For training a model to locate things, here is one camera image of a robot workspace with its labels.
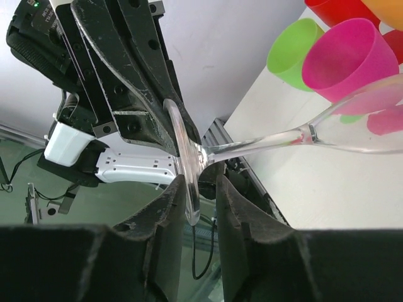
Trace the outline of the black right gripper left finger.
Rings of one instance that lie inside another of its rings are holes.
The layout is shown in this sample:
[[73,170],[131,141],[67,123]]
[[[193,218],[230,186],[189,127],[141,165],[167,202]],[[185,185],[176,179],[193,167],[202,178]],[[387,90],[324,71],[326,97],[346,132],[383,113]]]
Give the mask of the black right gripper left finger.
[[113,227],[136,243],[123,267],[134,277],[127,301],[176,301],[178,297],[184,208],[187,190],[184,176],[179,175],[161,193],[136,214]]

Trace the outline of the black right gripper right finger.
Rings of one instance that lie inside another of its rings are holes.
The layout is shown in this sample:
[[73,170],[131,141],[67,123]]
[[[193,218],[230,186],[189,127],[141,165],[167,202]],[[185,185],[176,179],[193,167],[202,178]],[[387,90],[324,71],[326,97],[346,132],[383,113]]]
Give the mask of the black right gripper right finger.
[[217,223],[225,301],[314,301],[297,232],[217,179]]

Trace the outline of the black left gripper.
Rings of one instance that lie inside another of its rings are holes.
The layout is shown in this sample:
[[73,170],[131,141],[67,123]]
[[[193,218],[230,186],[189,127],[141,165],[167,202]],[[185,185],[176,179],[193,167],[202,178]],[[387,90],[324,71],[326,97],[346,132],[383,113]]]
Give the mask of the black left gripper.
[[57,1],[56,18],[82,85],[76,111],[88,107],[98,137],[176,154],[165,99],[179,109],[190,139],[200,143],[188,114],[159,19],[161,1]]

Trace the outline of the green wine glass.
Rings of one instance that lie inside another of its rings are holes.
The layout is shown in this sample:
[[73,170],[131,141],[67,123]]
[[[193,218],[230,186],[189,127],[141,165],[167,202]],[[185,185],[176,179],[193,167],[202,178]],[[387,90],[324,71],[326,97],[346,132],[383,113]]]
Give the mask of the green wine glass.
[[302,67],[313,45],[325,37],[325,43],[335,43],[334,54],[346,54],[347,48],[357,55],[371,47],[377,31],[362,20],[346,22],[325,32],[313,19],[303,18],[288,26],[275,40],[266,60],[267,69],[290,86],[305,92],[311,88],[302,79]]

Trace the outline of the clear wine glass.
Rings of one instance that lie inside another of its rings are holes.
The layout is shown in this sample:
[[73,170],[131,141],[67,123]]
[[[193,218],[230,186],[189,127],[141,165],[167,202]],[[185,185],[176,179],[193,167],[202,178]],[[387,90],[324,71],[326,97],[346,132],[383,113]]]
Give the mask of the clear wine glass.
[[342,99],[316,116],[314,119],[294,129],[277,134],[259,137],[241,142],[204,147],[189,138],[179,109],[174,101],[166,99],[163,107],[171,120],[176,142],[178,171],[184,176],[187,190],[185,213],[188,223],[196,225],[200,219],[200,195],[198,180],[202,172],[210,165],[234,157],[254,154],[272,148],[293,145],[318,145],[349,152],[363,154],[398,154],[402,152],[402,137],[391,133],[385,138],[365,130],[362,126],[350,130],[337,125],[336,112],[342,111],[358,101],[369,101],[375,93],[393,92],[402,87],[402,76],[369,83],[353,94]]

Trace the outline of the red wine glass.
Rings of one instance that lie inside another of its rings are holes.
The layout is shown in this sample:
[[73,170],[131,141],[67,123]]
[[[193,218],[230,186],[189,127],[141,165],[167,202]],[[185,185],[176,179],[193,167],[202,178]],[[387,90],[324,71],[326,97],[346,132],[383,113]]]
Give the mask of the red wine glass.
[[[305,5],[327,26],[333,27],[352,18],[371,21],[380,31],[381,21],[359,0],[305,0]],[[383,38],[393,50],[399,65],[402,65],[402,32],[391,30]]]

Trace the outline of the magenta wine glass front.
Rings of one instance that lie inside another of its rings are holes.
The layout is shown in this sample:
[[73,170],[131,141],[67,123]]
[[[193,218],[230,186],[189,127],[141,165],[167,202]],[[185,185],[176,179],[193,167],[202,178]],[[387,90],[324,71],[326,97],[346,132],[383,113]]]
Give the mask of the magenta wine glass front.
[[[302,79],[332,104],[357,89],[399,73],[397,57],[373,23],[353,18],[325,32],[308,52]],[[367,117],[366,127],[376,135],[402,130],[401,88],[375,93],[369,101],[336,112],[342,124]]]

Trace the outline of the yellow wine glass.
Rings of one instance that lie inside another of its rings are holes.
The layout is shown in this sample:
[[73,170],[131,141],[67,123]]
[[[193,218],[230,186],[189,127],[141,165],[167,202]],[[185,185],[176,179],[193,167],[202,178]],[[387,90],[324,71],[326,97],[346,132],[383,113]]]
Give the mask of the yellow wine glass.
[[402,0],[362,0],[362,2],[383,23],[402,31]]

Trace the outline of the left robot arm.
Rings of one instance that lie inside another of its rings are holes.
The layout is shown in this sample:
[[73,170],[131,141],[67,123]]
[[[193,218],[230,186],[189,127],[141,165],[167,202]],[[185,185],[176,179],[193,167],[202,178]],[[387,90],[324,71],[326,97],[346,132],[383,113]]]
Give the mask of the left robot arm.
[[160,27],[161,1],[21,1],[6,42],[62,91],[38,166],[74,184],[169,184],[179,154],[163,107],[184,107]]

